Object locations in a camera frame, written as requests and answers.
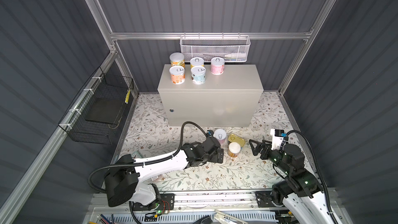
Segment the pink can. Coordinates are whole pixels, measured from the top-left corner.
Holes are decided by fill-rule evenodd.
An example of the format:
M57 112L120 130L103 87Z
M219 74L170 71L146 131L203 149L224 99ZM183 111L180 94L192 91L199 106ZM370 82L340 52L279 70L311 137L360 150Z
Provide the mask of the pink can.
M221 57L214 57L211 60L210 70L213 75L220 75L224 72L225 60Z

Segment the light blue can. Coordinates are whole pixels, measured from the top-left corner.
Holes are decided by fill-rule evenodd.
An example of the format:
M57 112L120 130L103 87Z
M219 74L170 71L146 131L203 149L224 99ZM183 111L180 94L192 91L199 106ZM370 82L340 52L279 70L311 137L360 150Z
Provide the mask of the light blue can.
M191 68L192 82L200 85L205 83L206 69L202 66L194 66Z

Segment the cabinet door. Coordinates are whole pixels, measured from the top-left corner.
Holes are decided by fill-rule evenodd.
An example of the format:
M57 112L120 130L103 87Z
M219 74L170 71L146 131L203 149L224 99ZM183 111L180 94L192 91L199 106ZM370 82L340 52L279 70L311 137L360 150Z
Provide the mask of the cabinet door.
M261 93L161 92L170 126L248 127Z

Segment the wire basket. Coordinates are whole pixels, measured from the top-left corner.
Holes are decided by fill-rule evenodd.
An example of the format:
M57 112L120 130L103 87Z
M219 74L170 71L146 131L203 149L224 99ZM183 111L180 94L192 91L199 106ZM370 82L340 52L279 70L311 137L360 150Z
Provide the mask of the wire basket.
M69 122L59 123L59 126L73 141L96 144L117 143L133 101L132 88L132 78L102 73L94 85L86 89L87 93L81 103L75 109L68 110L73 111ZM87 121L87 115L98 99L117 103L115 108L119 108L119 112L112 123Z
M194 57L201 57L205 62L210 62L214 57L222 57L225 62L246 62L249 48L249 36L237 38L203 39L198 36L196 39L181 36L181 53L185 61L189 62Z

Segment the cabinet top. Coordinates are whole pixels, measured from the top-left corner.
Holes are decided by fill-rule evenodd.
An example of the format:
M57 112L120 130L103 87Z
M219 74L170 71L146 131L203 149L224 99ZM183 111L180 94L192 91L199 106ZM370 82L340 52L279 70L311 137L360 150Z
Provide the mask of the cabinet top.
M213 75L210 72L210 64L205 64L206 80L201 85L192 82L189 64L185 65L185 82L179 85L173 84L169 73L170 67L170 64L164 65L158 86L159 92L259 93L264 91L256 65L226 64L221 75Z

